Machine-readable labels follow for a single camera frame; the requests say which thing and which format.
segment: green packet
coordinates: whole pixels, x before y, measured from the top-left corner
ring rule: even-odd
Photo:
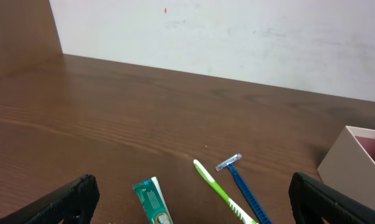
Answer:
[[[152,224],[173,224],[156,177],[133,186]]]

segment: blue razor handle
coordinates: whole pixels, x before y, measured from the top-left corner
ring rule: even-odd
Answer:
[[[233,164],[229,164],[227,166],[227,168],[229,169],[230,173],[232,174],[233,179],[235,180],[237,186],[239,186],[239,189],[243,193],[245,199],[249,203],[252,211],[257,216],[259,222],[261,224],[272,224],[272,222],[269,220],[267,214],[265,213],[265,211],[261,207],[260,203],[258,202],[258,200],[252,194],[249,186],[245,183],[242,176],[236,170],[235,166]]]

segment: white backdrop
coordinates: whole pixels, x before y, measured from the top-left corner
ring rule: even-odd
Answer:
[[[65,54],[375,101],[375,0],[50,4]]]

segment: toothbrush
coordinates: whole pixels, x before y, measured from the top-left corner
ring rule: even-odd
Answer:
[[[197,171],[199,171],[201,174],[202,178],[204,178],[204,180],[206,180],[207,183],[226,201],[240,220],[242,220],[245,224],[258,224],[224,192],[224,190],[217,184],[217,182],[215,182],[206,168],[204,168],[197,159],[193,160],[193,164]]]

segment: white box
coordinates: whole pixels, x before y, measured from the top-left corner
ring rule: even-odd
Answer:
[[[318,172],[324,184],[375,210],[375,130],[346,126]]]

